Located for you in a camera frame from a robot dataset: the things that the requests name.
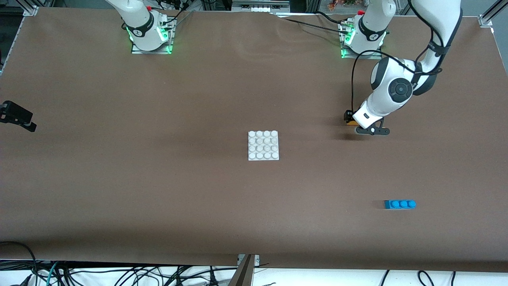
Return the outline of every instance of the black cable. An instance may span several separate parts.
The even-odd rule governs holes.
[[[335,29],[331,29],[331,28],[321,27],[321,26],[318,26],[318,25],[309,24],[309,23],[305,23],[305,22],[297,21],[297,20],[293,20],[293,19],[287,19],[287,18],[284,18],[284,19],[288,20],[288,21],[291,21],[291,22],[295,22],[295,23],[299,23],[299,24],[303,24],[303,25],[307,25],[307,26],[311,26],[311,27],[315,27],[315,28],[320,28],[320,29],[323,29],[323,30],[337,32],[339,34],[347,34],[346,31],[339,31],[339,30],[335,30]]]
[[[35,285],[39,285],[38,284],[38,277],[39,275],[37,274],[37,262],[35,260],[35,255],[34,253],[32,252],[32,250],[30,249],[30,247],[28,247],[26,244],[24,243],[21,243],[21,242],[17,242],[17,241],[0,241],[0,244],[15,244],[15,245],[19,245],[19,246],[22,246],[24,247],[26,250],[28,250],[28,252],[30,253],[30,256],[34,262],[34,269],[32,270],[32,272],[35,271]]]
[[[390,269],[388,269],[385,274],[383,275],[383,279],[381,280],[381,284],[379,286],[383,286],[385,284],[386,276],[388,276],[388,272],[390,272]]]
[[[430,281],[430,284],[431,284],[432,286],[434,286],[434,282],[432,281],[432,279],[430,279],[429,274],[428,274],[427,272],[423,271],[423,270],[418,271],[418,281],[420,281],[420,284],[421,284],[421,285],[423,285],[423,286],[427,286],[425,283],[423,283],[422,278],[421,278],[421,276],[420,276],[420,275],[422,275],[422,273],[423,273],[423,274],[425,274],[425,276],[427,276],[427,278],[428,278],[428,279],[429,279],[429,281]]]
[[[215,273],[213,273],[213,267],[210,266],[210,286],[219,286],[219,282],[215,278]]]
[[[340,21],[334,20],[334,19],[330,18],[327,14],[325,14],[325,13],[323,13],[321,11],[315,11],[314,14],[320,14],[320,15],[324,16],[328,21],[330,21],[332,23],[335,23],[335,24],[340,24],[341,22],[347,20],[347,18],[344,19],[344,20],[340,20]]]
[[[356,59],[355,59],[355,62],[353,63],[353,70],[351,71],[351,111],[355,112],[355,109],[354,109],[354,105],[353,105],[353,100],[354,100],[354,97],[355,97],[355,93],[354,93],[354,82],[353,82],[353,79],[355,77],[355,66],[356,66],[356,62],[358,61],[358,59],[360,58],[361,55],[363,55],[364,53],[366,52],[377,52],[377,53],[380,53],[384,56],[387,56],[389,58],[391,58],[392,60],[396,61],[400,66],[402,66],[404,69],[410,71],[411,73],[413,74],[420,74],[420,75],[435,75],[435,74],[438,74],[440,72],[442,72],[442,68],[434,68],[432,71],[430,72],[417,72],[417,71],[414,71],[410,68],[408,68],[404,63],[402,63],[401,61],[399,61],[398,59],[396,59],[395,57],[393,57],[392,55],[390,54],[387,54],[385,52],[382,52],[382,51],[378,51],[378,50],[365,50],[361,53],[359,53],[357,56],[356,56]]]
[[[434,28],[434,26],[432,26],[427,20],[425,20],[420,14],[418,14],[418,12],[416,11],[416,9],[414,8],[414,6],[412,5],[412,2],[411,0],[408,0],[407,3],[409,4],[409,6],[411,7],[411,10],[413,10],[413,12],[415,13],[415,15],[418,17],[418,19],[420,19],[420,21],[424,22],[427,26],[430,27],[430,30],[432,32],[434,32],[437,37],[439,38],[439,41],[441,42],[441,46],[445,47],[445,43],[443,42],[443,38],[441,37],[441,35],[436,31],[436,28]]]
[[[433,32],[432,32],[432,29],[430,30],[430,41],[432,41],[432,35],[433,35]],[[415,64],[418,62],[418,60],[420,59],[420,57],[429,49],[429,46],[427,45],[427,47],[425,47],[425,49],[416,57],[416,60],[415,60]]]
[[[178,16],[180,15],[180,13],[182,13],[183,11],[185,11],[185,9],[182,9],[182,10],[178,11],[178,13],[176,14],[176,16],[174,16],[171,20],[166,21],[166,22],[162,22],[162,25],[166,25],[166,24],[168,24],[168,23],[173,22],[174,20],[176,20],[176,18],[178,18]]]
[[[150,272],[152,272],[153,270],[155,270],[155,269],[157,269],[157,268],[158,268],[158,266],[156,266],[156,267],[154,267],[154,268],[152,268],[152,269],[150,269],[150,270],[146,271],[145,273],[141,274],[140,276],[138,276],[138,275],[136,274],[136,279],[134,279],[134,282],[132,283],[132,286],[134,286],[134,284],[135,284],[136,282],[137,282],[137,283],[139,283],[139,280],[140,280],[141,278],[143,278],[144,276],[149,276]]]
[[[129,275],[122,283],[120,283],[118,286],[122,286],[125,282],[127,282],[127,280],[129,280],[132,276],[136,275],[136,273],[138,273],[139,271],[143,270],[145,267],[141,267],[140,269],[136,269],[134,270],[134,272]]]
[[[214,271],[236,270],[236,269],[237,269],[236,267],[228,267],[228,268],[219,268],[219,269],[214,269]],[[192,279],[192,278],[195,278],[195,277],[197,277],[197,276],[199,276],[199,275],[201,275],[201,274],[205,274],[205,273],[208,273],[208,272],[210,272],[210,270],[201,271],[201,272],[199,272],[199,273],[193,274],[193,275],[191,275],[191,276],[186,277],[185,279],[183,279],[183,280],[182,280],[182,282],[175,284],[175,286],[181,286],[181,285],[182,285],[182,283],[184,283],[186,280],[188,280],[188,279]]]
[[[455,282],[455,274],[457,274],[457,271],[452,273],[452,281],[450,282],[450,286],[453,286],[453,283]]]

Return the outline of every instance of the electrical wire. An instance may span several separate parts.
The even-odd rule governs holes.
[[[15,245],[19,245],[19,246],[22,246],[24,247],[26,250],[28,250],[28,253],[30,253],[30,256],[32,258],[32,261],[34,262],[34,268],[32,269],[32,272],[34,272],[35,274],[35,285],[39,285],[38,284],[38,271],[37,271],[37,262],[36,262],[36,259],[35,259],[35,255],[34,253],[32,252],[32,250],[30,249],[30,247],[28,247],[26,244],[24,243],[21,243],[21,242],[17,242],[17,241],[0,241],[0,245],[2,244],[15,244]]]
[[[237,268],[236,267],[228,267],[228,268],[219,268],[219,269],[214,269],[213,271],[216,272],[216,271],[224,271],[224,270],[236,270]],[[196,273],[196,274],[193,274],[191,276],[188,276],[186,277],[185,279],[183,279],[180,283],[176,283],[175,286],[181,286],[182,283],[184,283],[186,280],[188,279],[192,279],[192,278],[195,278],[201,274],[205,274],[205,273],[209,273],[210,270],[206,270],[206,271],[201,271],[199,273]]]
[[[424,22],[427,26],[429,26],[430,30],[435,33],[437,35],[437,37],[439,38],[439,41],[440,41],[440,45],[441,46],[445,46],[445,43],[443,41],[443,38],[441,37],[441,35],[437,32],[436,28],[434,28],[434,26],[432,26],[427,20],[425,20],[417,11],[416,9],[414,8],[414,6],[412,5],[412,1],[411,0],[408,0],[407,3],[409,4],[409,6],[411,7],[411,10],[413,10],[413,12],[415,13],[415,15],[418,17],[418,19],[420,19],[420,21]]]
[[[457,271],[452,273],[452,281],[450,281],[450,286],[453,286],[453,283],[455,282],[455,274],[457,274]]]
[[[58,261],[55,262],[53,264],[53,266],[51,266],[51,269],[49,270],[49,274],[48,274],[48,279],[46,280],[46,286],[49,286],[49,281],[51,280],[51,275],[53,274],[53,271],[55,271],[55,267],[57,264],[58,264]]]
[[[381,284],[379,286],[383,286],[385,284],[386,276],[388,276],[388,272],[390,272],[390,269],[388,269],[385,274],[383,275],[383,279],[381,280]]]
[[[334,20],[334,19],[330,18],[327,14],[325,14],[325,13],[323,13],[321,11],[315,11],[314,14],[320,14],[320,15],[324,16],[328,21],[330,21],[332,23],[335,23],[335,24],[341,24],[341,22],[347,20],[347,18],[344,19],[344,20],[340,20],[340,21]]]
[[[318,26],[318,25],[314,25],[314,24],[309,24],[309,23],[305,23],[305,22],[297,21],[297,20],[293,20],[293,19],[287,19],[287,18],[284,18],[284,19],[288,20],[288,21],[291,21],[291,22],[307,25],[307,26],[310,26],[310,27],[315,27],[315,28],[320,28],[320,29],[323,29],[323,30],[337,32],[339,34],[347,34],[346,31],[339,31],[339,30],[336,30],[336,29],[326,28],[326,27],[322,27],[322,26]]]
[[[176,18],[178,18],[178,16],[180,16],[180,13],[182,13],[184,10],[185,10],[185,9],[182,9],[182,10],[178,11],[178,13],[176,14],[176,16],[174,16],[174,17],[173,17],[171,20],[169,20],[169,21],[162,22],[162,25],[166,25],[166,24],[171,23],[171,22],[173,22],[174,20],[176,20]]]
[[[428,286],[427,284],[423,283],[423,281],[422,281],[422,277],[421,277],[422,273],[425,274],[425,276],[427,276],[427,279],[429,279],[431,286],[434,286],[434,281],[432,281],[432,279],[430,278],[430,275],[423,270],[418,271],[418,281],[420,282],[420,284],[422,286]],[[453,286],[453,283],[455,282],[455,275],[456,274],[457,274],[457,271],[452,272],[452,280],[450,281],[450,286]]]
[[[432,32],[432,29],[431,29],[431,30],[430,30],[430,40],[429,40],[429,42],[430,42],[430,41],[432,41],[432,35],[433,35],[433,32]],[[415,63],[417,63],[417,62],[418,62],[418,60],[420,59],[420,57],[421,57],[421,56],[423,56],[423,54],[424,54],[424,53],[425,53],[428,49],[429,49],[429,46],[427,45],[427,46],[425,47],[425,49],[423,49],[423,51],[422,51],[422,52],[421,52],[421,53],[420,53],[420,54],[416,57]]]
[[[364,53],[366,52],[377,52],[377,53],[380,53],[384,56],[387,56],[389,57],[390,59],[396,61],[400,66],[402,66],[404,69],[408,70],[409,72],[413,73],[413,74],[420,74],[420,75],[435,75],[435,74],[438,74],[440,72],[442,72],[442,68],[434,68],[433,70],[431,70],[430,72],[423,72],[423,71],[415,71],[415,70],[412,70],[410,68],[408,68],[403,62],[399,61],[397,58],[395,58],[394,56],[390,55],[390,54],[387,54],[383,51],[378,51],[378,50],[365,50],[361,53],[359,53],[357,56],[356,56],[356,59],[355,59],[355,62],[353,63],[353,69],[351,71],[351,111],[355,111],[354,109],[354,104],[353,104],[353,100],[354,100],[354,97],[355,97],[355,93],[354,93],[354,78],[355,78],[355,67],[356,67],[356,62],[358,61],[358,59],[360,58],[361,55],[363,55]]]
[[[425,276],[427,276],[427,279],[429,279],[430,284],[432,286],[434,286],[434,282],[432,281],[432,279],[430,279],[429,274],[427,272],[423,271],[423,270],[418,271],[418,281],[420,282],[420,284],[423,285],[423,286],[427,286],[425,283],[423,283],[422,277],[420,276],[420,275],[422,275],[422,273],[425,274]]]

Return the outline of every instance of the brown table surface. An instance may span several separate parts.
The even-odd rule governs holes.
[[[296,17],[333,27],[320,16]],[[507,76],[464,18],[434,88],[354,135],[337,35],[266,13],[194,13],[172,55],[132,55],[114,10],[40,9],[0,77],[37,131],[1,125],[0,239],[38,258],[508,271]],[[395,17],[385,51],[429,30]],[[359,61],[355,104],[376,61]],[[247,160],[277,130],[280,160]],[[411,211],[382,200],[414,199]],[[1,256],[27,258],[2,247]]]

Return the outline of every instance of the power cord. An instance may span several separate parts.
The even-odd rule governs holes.
[[[320,14],[323,17],[325,17],[328,21],[330,21],[332,23],[335,23],[335,24],[341,24],[343,21],[346,21],[348,19],[348,18],[346,18],[344,20],[337,21],[337,20],[334,20],[334,19],[330,18],[327,14],[325,14],[325,13],[323,13],[321,11],[315,11],[314,14]]]
[[[24,247],[26,250],[28,250],[28,253],[30,253],[30,256],[32,258],[32,261],[34,262],[34,268],[31,270],[32,273],[35,273],[35,285],[39,285],[39,281],[38,281],[38,270],[37,270],[37,262],[36,262],[36,259],[35,259],[35,255],[34,253],[32,252],[32,250],[30,249],[30,247],[28,247],[26,244],[24,243],[21,243],[21,242],[17,242],[17,241],[0,241],[0,245],[2,244],[14,244],[14,245],[19,245],[19,246],[22,246]]]
[[[385,274],[383,275],[383,279],[381,280],[381,284],[379,286],[383,286],[385,284],[386,276],[388,276],[388,272],[390,272],[390,269],[388,269]]]
[[[284,20],[288,20],[288,21],[294,22],[294,23],[299,23],[299,24],[302,24],[302,25],[307,25],[307,26],[314,27],[314,28],[320,28],[320,29],[323,29],[323,30],[337,32],[339,34],[347,34],[346,31],[339,31],[339,30],[336,30],[336,29],[326,28],[326,27],[322,27],[322,26],[318,26],[318,25],[314,25],[314,24],[305,23],[305,22],[302,22],[302,21],[297,21],[297,20],[287,19],[287,18],[284,18]]]
[[[187,8],[182,8],[182,10],[178,11],[178,13],[176,14],[176,16],[174,16],[171,20],[166,21],[166,22],[162,22],[162,25],[166,25],[166,24],[171,23],[171,22],[173,22],[174,20],[176,20],[176,18],[178,18],[178,16],[180,16],[180,14],[181,14],[183,11],[185,11],[185,9],[187,9]]]
[[[434,286],[434,282],[430,278],[430,275],[427,272],[423,271],[423,270],[418,271],[418,281],[420,282],[420,284],[422,286],[429,286],[429,285],[423,283],[422,277],[421,277],[422,273],[425,274],[425,276],[427,276],[427,279],[429,279],[430,285]],[[455,282],[455,275],[456,274],[457,274],[457,271],[453,271],[452,272],[452,280],[450,281],[450,286],[453,286],[453,283]]]

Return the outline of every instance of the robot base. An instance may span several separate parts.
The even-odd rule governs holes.
[[[357,53],[355,53],[348,45],[345,44],[345,41],[349,41],[351,37],[352,29],[354,29],[354,23],[353,18],[348,18],[347,21],[343,21],[341,24],[337,25],[339,28],[339,31],[346,31],[349,34],[339,34],[339,40],[340,40],[340,54],[342,58],[349,58],[349,59],[356,59],[358,56]],[[374,53],[374,54],[363,54],[359,57],[360,59],[366,59],[366,60],[381,60],[382,55],[380,53]]]
[[[171,21],[167,24],[164,29],[163,35],[167,33],[168,40],[164,44],[162,44],[159,48],[152,51],[145,51],[138,48],[134,43],[132,43],[131,53],[133,54],[171,54],[173,52],[173,42],[175,41],[175,30],[177,25],[177,19]]]

